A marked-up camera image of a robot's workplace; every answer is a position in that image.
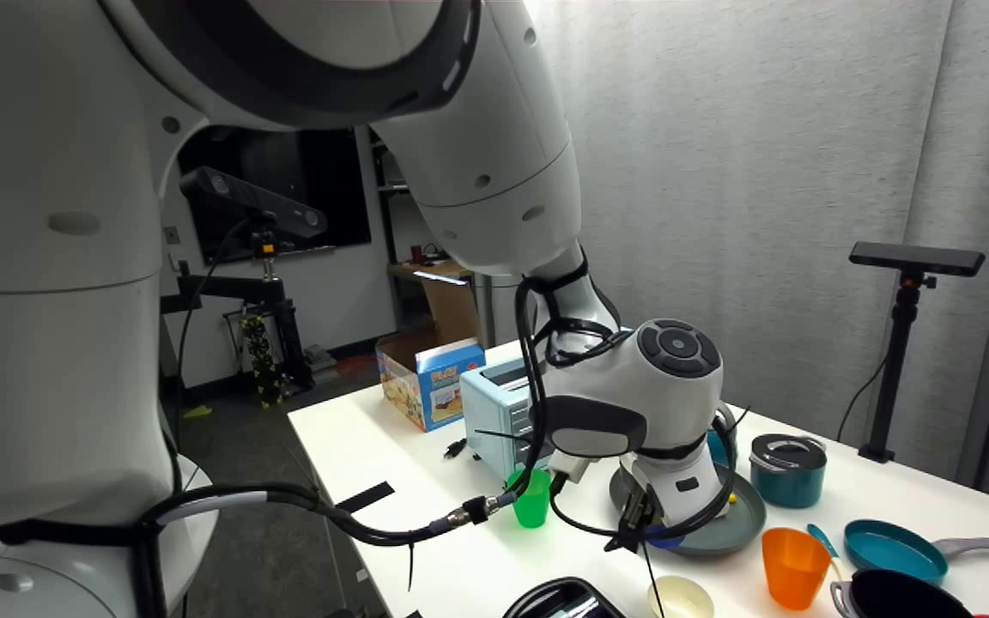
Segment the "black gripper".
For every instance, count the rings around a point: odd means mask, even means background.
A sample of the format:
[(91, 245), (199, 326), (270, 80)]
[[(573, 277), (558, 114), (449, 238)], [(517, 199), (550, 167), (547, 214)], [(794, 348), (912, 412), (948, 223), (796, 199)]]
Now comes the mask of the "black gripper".
[(650, 525), (682, 525), (687, 536), (703, 530), (730, 500), (730, 478), (713, 461), (703, 441), (691, 450), (631, 453), (618, 465), (618, 510), (631, 538)]

